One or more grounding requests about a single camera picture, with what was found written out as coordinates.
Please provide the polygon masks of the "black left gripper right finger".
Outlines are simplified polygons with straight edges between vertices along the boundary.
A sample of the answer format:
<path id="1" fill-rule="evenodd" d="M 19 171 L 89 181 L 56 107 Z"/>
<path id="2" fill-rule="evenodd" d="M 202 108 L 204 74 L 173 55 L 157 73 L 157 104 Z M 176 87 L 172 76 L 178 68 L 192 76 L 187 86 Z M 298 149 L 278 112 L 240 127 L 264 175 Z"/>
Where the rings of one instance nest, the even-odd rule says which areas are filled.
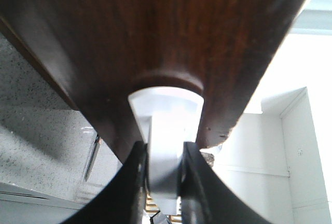
<path id="1" fill-rule="evenodd" d="M 219 179 L 196 143 L 184 143 L 183 172 L 182 223 L 269 223 Z"/>

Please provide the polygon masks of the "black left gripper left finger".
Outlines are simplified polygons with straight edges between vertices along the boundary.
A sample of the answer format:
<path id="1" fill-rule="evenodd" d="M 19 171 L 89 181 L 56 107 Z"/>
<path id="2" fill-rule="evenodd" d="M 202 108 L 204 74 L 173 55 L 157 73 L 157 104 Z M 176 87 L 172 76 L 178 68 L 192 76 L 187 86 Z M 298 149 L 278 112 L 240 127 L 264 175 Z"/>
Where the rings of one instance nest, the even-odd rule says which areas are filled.
<path id="1" fill-rule="evenodd" d="M 64 223 L 142 223 L 146 202 L 147 145 L 135 142 L 111 182 Z"/>

